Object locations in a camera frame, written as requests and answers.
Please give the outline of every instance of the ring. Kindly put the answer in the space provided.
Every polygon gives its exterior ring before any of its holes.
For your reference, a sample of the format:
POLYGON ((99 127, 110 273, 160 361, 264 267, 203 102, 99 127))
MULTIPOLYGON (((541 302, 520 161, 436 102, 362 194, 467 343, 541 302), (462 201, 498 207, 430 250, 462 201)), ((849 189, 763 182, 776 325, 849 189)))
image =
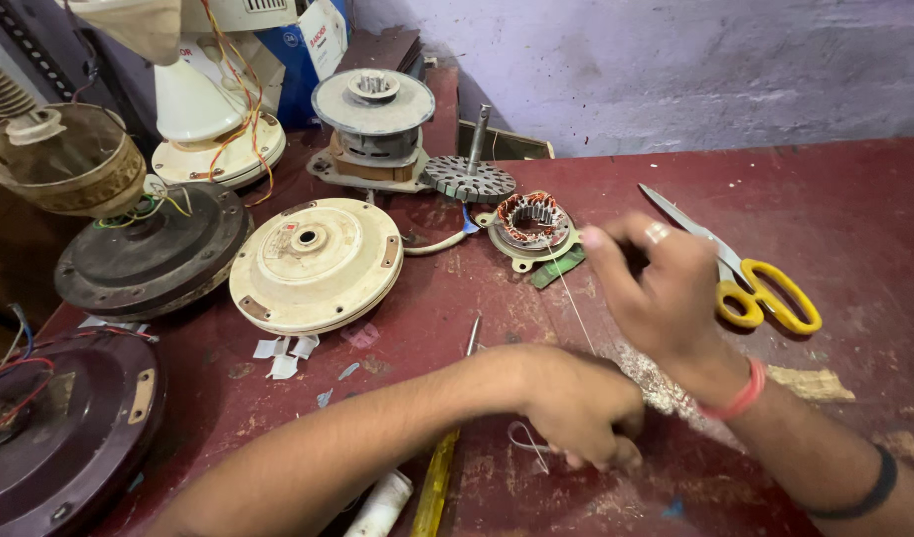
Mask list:
POLYGON ((648 237, 650 241, 653 241, 653 246, 655 246, 668 237, 670 231, 672 231, 671 227, 666 226, 661 222, 653 222, 646 228, 646 237, 648 237))

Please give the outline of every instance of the purple wall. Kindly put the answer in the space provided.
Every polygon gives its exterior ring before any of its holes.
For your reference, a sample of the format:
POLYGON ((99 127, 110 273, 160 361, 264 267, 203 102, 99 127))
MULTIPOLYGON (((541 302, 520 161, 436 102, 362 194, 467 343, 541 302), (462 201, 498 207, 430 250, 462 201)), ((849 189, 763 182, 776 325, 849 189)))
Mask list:
POLYGON ((355 0, 558 156, 914 136, 914 0, 355 0))

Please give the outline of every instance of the red thread bracelet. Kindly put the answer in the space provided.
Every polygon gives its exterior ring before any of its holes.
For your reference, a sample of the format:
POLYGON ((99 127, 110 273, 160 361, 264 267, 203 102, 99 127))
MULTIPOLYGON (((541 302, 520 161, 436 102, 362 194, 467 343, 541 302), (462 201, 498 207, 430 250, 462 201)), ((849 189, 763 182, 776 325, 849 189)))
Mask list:
POLYGON ((749 363, 749 383, 739 390, 735 397, 732 397, 732 401, 729 404, 720 408, 698 405, 698 409, 706 418, 722 421, 730 420, 745 412, 745 409, 758 399, 761 391, 765 388, 765 364, 761 363, 758 358, 753 357, 749 357, 749 363))

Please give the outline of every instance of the wooden table surface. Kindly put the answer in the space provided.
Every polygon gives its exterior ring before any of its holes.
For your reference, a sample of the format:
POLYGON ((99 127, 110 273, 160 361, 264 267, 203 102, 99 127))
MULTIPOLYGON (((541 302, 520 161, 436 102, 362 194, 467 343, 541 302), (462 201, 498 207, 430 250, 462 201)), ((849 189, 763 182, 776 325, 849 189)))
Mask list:
MULTIPOLYGON (((303 201, 361 196, 304 171, 323 146, 320 135, 292 133, 288 140, 274 195, 252 210, 257 225, 303 201)), ((821 311, 821 331, 797 337, 769 318, 754 331, 736 332, 720 321, 726 338, 769 364, 836 372, 856 399, 821 401, 821 409, 914 466, 914 140, 500 165, 520 192, 554 194, 577 226, 631 209, 658 217, 636 187, 643 182, 743 257, 784 270, 821 311)), ((458 206, 437 194, 384 196, 377 205, 411 244, 436 242, 461 226, 458 206)), ((570 471, 555 460, 546 476, 534 454, 507 441, 515 417, 470 423, 457 446, 440 535, 817 534, 756 463, 709 438, 725 440, 724 428, 701 420, 625 343, 588 265, 566 278, 597 354, 619 362, 646 390, 646 462, 628 476, 570 471), (681 509, 669 509, 673 501, 681 509)), ((288 380, 265 378, 270 361, 251 358, 256 342, 272 336, 236 310, 227 285, 154 320, 150 332, 162 338, 156 349, 168 375, 165 420, 143 481, 90 534, 141 535, 191 480, 262 433, 317 410, 319 394, 333 389, 334 404, 460 359, 478 313, 485 346, 589 348, 562 283, 535 289, 485 233, 405 259, 396 285, 364 317, 379 338, 355 346, 340 331, 322 335, 288 380), (355 362, 361 367, 338 380, 355 362)), ((45 332, 82 319, 63 305, 45 332)), ((280 456, 300 457, 301 446, 280 456)), ((417 488, 428 458, 429 452, 403 467, 417 488)), ((409 535, 417 496, 418 490, 394 535, 409 535)))

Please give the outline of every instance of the cream fan motor housing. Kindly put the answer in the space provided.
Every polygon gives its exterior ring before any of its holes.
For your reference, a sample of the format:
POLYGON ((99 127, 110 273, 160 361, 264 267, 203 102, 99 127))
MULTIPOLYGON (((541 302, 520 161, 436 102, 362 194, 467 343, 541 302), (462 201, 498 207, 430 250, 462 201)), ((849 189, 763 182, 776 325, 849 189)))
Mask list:
POLYGON ((251 323, 282 336, 342 327, 370 311, 401 273, 391 217, 345 198, 278 214, 245 243, 232 266, 232 299, 251 323))

